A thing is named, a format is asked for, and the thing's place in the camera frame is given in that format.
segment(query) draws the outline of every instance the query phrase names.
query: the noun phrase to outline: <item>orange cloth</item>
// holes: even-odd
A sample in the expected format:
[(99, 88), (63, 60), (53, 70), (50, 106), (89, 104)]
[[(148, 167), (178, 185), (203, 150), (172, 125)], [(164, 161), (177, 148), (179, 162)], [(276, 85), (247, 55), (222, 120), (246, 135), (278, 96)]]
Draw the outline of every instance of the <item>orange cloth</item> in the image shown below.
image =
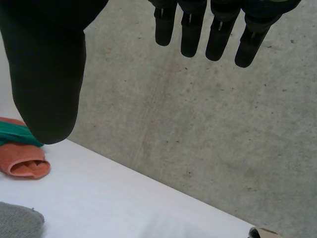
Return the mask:
[[(0, 120), (25, 125), (16, 119)], [(45, 159), (41, 148), (35, 145), (6, 143), (0, 146), (0, 171), (17, 177), (40, 178), (50, 172), (50, 164)]]

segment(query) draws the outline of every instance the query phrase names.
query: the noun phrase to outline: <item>robotic hand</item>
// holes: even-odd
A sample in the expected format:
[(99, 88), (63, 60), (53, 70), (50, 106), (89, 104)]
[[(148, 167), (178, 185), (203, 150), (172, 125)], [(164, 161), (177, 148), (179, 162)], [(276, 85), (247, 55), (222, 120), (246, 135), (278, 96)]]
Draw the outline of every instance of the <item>robotic hand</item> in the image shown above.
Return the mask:
[[(184, 11), (181, 52), (197, 51), (207, 0), (150, 0), (156, 41), (170, 42), (177, 3)], [(206, 56), (219, 60), (242, 8), (246, 29), (236, 64), (252, 62), (270, 26), (300, 0), (211, 0), (215, 17)], [(108, 0), (0, 0), (0, 30), (10, 67), (15, 105), (44, 144), (64, 140), (76, 122), (86, 62), (84, 29)]]
[[(171, 40), (177, 3), (183, 10), (181, 53), (193, 57), (197, 51), (207, 0), (149, 0), (154, 6), (156, 42), (167, 46)], [(248, 67), (269, 31), (282, 14), (294, 9), (301, 0), (211, 0), (211, 24), (206, 57), (221, 58), (240, 9), (245, 12), (246, 28), (240, 39), (235, 63)]]

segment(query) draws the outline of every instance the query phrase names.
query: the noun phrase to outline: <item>white surface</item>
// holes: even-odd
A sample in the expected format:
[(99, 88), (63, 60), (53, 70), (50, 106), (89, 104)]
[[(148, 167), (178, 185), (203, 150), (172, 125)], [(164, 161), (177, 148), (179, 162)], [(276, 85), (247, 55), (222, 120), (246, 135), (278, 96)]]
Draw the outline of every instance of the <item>white surface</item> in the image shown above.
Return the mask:
[(34, 207), (44, 238), (246, 238), (250, 224), (71, 141), (44, 147), (40, 180), (0, 175), (0, 201)]

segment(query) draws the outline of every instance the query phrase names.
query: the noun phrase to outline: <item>green cloth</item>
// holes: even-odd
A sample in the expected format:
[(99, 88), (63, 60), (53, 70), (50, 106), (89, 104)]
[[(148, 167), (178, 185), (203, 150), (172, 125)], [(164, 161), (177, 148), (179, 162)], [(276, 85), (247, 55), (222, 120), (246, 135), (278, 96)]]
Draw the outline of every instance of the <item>green cloth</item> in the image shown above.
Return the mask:
[(26, 126), (0, 121), (0, 145), (8, 142), (43, 146)]

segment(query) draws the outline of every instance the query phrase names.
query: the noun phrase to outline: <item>gray felt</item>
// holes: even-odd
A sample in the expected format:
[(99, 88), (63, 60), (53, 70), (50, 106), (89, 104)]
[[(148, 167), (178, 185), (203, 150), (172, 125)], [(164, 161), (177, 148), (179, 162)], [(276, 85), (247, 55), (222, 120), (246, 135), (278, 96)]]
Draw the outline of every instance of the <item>gray felt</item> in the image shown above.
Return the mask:
[(34, 209), (0, 202), (0, 238), (39, 238), (43, 223)]

